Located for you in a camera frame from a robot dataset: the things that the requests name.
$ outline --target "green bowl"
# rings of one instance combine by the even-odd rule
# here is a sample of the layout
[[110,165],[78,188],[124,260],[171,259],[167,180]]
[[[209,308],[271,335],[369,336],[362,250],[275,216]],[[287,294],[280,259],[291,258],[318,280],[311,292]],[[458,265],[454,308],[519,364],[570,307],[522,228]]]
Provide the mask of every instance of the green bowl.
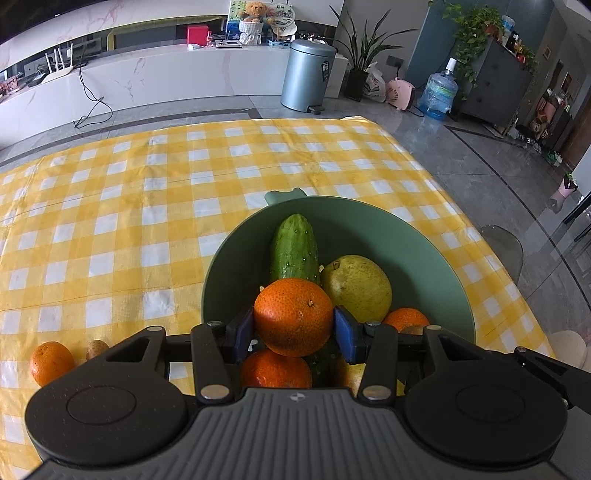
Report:
[[203,286],[204,322],[229,322],[254,304],[269,283],[269,252],[275,230],[294,213],[314,229],[321,265],[342,255],[376,262],[392,284],[392,310],[412,307],[431,323],[475,341],[472,309],[462,284],[441,253],[422,234],[380,208],[300,190],[269,192],[269,206],[247,218],[224,240]]

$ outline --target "red object on cabinet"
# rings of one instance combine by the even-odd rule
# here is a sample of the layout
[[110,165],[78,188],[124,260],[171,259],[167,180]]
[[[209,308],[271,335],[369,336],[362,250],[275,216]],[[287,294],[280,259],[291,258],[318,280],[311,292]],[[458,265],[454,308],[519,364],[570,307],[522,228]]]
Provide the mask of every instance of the red object on cabinet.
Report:
[[207,25],[188,25],[187,43],[195,43],[205,47],[207,45],[207,33],[209,33]]

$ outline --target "teddy bear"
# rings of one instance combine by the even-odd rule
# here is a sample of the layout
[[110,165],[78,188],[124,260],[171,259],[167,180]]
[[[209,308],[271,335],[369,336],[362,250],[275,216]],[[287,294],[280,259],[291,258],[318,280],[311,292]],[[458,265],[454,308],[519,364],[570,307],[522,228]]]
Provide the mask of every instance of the teddy bear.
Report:
[[267,6],[261,2],[248,2],[244,10],[238,14],[244,22],[262,22]]

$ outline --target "teal wall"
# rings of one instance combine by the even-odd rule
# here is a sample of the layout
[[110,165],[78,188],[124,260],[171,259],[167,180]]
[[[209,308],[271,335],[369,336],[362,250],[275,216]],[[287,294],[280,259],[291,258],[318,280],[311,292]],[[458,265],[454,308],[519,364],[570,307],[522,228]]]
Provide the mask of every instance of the teal wall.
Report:
[[[515,30],[523,43],[537,51],[554,7],[552,0],[453,0],[465,8],[472,5],[497,7],[501,15],[515,20]],[[436,4],[430,8],[421,35],[404,79],[417,88],[423,87],[429,75],[445,68],[453,47],[457,25],[442,18],[444,8]]]

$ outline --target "yellow checkered tablecloth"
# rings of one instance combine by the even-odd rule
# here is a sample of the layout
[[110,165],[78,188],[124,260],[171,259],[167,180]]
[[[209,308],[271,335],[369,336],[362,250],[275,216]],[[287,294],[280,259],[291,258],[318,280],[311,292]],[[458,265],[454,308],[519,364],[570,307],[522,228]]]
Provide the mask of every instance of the yellow checkered tablecloth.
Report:
[[[33,349],[65,344],[81,362],[148,325],[200,322],[204,275],[223,239],[269,190],[371,203],[443,253],[466,289],[478,345],[551,349],[466,216],[388,133],[344,120],[247,120],[174,127],[48,155],[0,176],[0,477],[39,458],[23,415],[38,388]],[[171,381],[192,392],[185,364]]]

